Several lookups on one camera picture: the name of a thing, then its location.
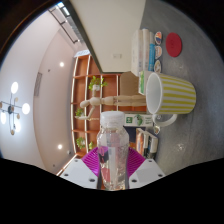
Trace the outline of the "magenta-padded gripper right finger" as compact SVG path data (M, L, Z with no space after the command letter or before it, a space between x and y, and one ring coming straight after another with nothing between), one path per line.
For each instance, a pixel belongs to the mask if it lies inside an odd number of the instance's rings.
M146 186L165 176L154 159L145 159L136 150L130 148L126 165L128 189Z

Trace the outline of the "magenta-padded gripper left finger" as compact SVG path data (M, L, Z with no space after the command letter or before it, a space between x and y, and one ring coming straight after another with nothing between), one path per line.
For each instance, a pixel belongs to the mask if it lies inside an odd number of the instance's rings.
M60 175L84 188L96 189L100 175L100 163L97 149L92 149L81 159L74 158Z

